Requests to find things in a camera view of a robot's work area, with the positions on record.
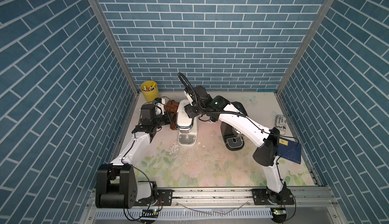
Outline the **brown cloth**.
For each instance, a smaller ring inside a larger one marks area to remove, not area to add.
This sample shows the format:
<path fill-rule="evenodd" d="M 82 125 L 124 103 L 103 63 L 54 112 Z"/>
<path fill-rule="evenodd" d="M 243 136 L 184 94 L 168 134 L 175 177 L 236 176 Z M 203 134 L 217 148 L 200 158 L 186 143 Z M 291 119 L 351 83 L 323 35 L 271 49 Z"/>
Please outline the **brown cloth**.
<path fill-rule="evenodd" d="M 177 130 L 176 128 L 176 120 L 177 120 L 177 111 L 178 111 L 179 103 L 174 100 L 167 101 L 166 105 L 164 106 L 165 111 L 170 112 L 172 122 L 170 124 L 171 130 Z"/>

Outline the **white coffee machine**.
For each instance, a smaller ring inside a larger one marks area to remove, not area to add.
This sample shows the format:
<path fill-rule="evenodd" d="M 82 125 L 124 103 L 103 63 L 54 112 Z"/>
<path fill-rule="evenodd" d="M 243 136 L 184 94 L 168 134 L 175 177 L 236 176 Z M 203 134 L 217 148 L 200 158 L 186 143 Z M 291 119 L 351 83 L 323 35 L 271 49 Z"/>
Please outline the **white coffee machine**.
<path fill-rule="evenodd" d="M 192 147 L 196 144 L 198 138 L 197 118 L 190 118 L 186 111 L 185 106 L 190 102 L 187 99 L 180 101 L 177 114 L 175 127 L 178 130 L 178 143 L 184 147 Z"/>

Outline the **black coffee machine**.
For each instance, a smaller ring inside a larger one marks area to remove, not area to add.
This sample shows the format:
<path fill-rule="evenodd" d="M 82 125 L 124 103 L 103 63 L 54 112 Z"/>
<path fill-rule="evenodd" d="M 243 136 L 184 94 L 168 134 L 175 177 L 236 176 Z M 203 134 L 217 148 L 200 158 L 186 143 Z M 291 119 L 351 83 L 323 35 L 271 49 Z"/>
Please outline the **black coffee machine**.
<path fill-rule="evenodd" d="M 229 102 L 229 104 L 234 105 L 239 113 L 247 116 L 247 112 L 240 102 L 236 102 L 236 101 Z M 239 151 L 239 150 L 243 149 L 244 139 L 242 136 L 239 136 L 239 134 L 241 134 L 240 131 L 237 131 L 231 125 L 229 125 L 223 121 L 221 123 L 220 129 L 221 129 L 221 135 L 222 135 L 223 141 L 224 141 L 225 146 L 228 150 Z"/>

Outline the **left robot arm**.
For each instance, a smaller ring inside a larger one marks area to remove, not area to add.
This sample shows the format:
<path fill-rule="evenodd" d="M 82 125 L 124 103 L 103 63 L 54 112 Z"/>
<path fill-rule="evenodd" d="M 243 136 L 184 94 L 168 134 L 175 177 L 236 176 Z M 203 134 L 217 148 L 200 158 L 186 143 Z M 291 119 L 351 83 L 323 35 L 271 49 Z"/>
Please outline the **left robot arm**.
<path fill-rule="evenodd" d="M 157 200 L 157 184 L 150 180 L 138 181 L 134 169 L 157 130 L 172 123 L 172 116 L 165 112 L 162 103 L 145 104 L 140 112 L 139 123 L 132 130 L 128 144 L 96 172 L 95 204 L 98 208 L 130 209 L 136 204 L 152 205 Z"/>

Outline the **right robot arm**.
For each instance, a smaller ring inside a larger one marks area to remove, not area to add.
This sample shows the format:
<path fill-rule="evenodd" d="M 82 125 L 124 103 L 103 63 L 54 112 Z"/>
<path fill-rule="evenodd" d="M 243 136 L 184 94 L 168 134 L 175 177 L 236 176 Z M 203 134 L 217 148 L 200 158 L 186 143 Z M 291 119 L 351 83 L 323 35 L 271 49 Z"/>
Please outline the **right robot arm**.
<path fill-rule="evenodd" d="M 278 167 L 280 131 L 253 121 L 240 102 L 230 102 L 222 96 L 212 98 L 202 86 L 186 86 L 184 93 L 189 100 L 184 109 L 190 118 L 207 115 L 210 121 L 221 121 L 228 129 L 236 129 L 257 146 L 253 159 L 263 167 L 268 200 L 272 204 L 284 204 L 290 190 Z"/>

